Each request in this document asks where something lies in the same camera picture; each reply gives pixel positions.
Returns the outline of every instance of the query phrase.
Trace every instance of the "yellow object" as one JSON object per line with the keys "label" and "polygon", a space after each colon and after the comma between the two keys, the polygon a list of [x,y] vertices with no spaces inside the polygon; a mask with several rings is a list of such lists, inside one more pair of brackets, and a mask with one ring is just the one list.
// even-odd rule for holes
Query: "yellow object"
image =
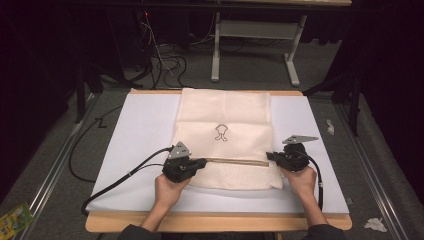
{"label": "yellow object", "polygon": [[0,240],[7,240],[26,228],[34,217],[27,203],[22,203],[0,218]]}

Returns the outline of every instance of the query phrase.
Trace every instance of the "white paper scrap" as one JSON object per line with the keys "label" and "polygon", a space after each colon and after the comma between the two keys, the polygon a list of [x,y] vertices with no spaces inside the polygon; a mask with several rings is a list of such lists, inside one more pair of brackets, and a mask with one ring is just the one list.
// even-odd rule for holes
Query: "white paper scrap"
{"label": "white paper scrap", "polygon": [[381,218],[370,218],[368,219],[368,222],[365,224],[364,228],[371,228],[380,232],[387,232],[387,228],[383,225],[381,220]]}

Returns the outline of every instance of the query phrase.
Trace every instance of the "drawn symbol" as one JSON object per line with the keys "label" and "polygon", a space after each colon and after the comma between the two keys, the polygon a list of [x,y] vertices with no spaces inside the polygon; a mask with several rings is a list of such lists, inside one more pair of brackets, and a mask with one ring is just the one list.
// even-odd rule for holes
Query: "drawn symbol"
{"label": "drawn symbol", "polygon": [[225,132],[227,131],[228,127],[224,124],[219,124],[218,127],[215,128],[216,131],[218,131],[218,136],[215,138],[216,140],[221,140],[226,142],[228,139],[225,137]]}

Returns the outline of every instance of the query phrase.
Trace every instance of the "white cloth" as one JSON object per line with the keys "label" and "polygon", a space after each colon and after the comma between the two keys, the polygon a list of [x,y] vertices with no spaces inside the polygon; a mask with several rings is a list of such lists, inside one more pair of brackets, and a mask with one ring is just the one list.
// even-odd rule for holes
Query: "white cloth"
{"label": "white cloth", "polygon": [[380,232],[387,232],[387,228],[383,225],[381,220],[381,218],[370,218],[368,219],[368,222],[365,224],[364,228],[371,228]]}
{"label": "white cloth", "polygon": [[183,89],[173,143],[182,141],[192,158],[251,160],[269,166],[208,162],[190,184],[203,188],[282,188],[272,151],[269,93]]}

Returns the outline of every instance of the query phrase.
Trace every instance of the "hand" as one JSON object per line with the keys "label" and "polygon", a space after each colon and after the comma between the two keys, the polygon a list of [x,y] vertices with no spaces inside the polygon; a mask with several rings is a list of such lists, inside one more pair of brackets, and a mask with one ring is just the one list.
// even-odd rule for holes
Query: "hand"
{"label": "hand", "polygon": [[181,192],[189,182],[190,179],[186,179],[180,183],[174,183],[163,174],[158,176],[155,179],[155,203],[140,226],[150,232],[156,232],[163,218],[178,202]]}
{"label": "hand", "polygon": [[155,205],[171,209],[178,202],[182,190],[189,182],[190,179],[186,179],[175,183],[163,174],[158,176],[155,180]]}
{"label": "hand", "polygon": [[290,172],[284,168],[280,168],[280,170],[288,178],[290,186],[297,196],[314,194],[317,174],[313,168],[307,166],[299,172]]}
{"label": "hand", "polygon": [[314,196],[315,181],[317,177],[315,170],[309,166],[299,172],[290,172],[283,168],[280,169],[289,179],[293,192],[296,193],[302,203],[308,226],[328,224]]}

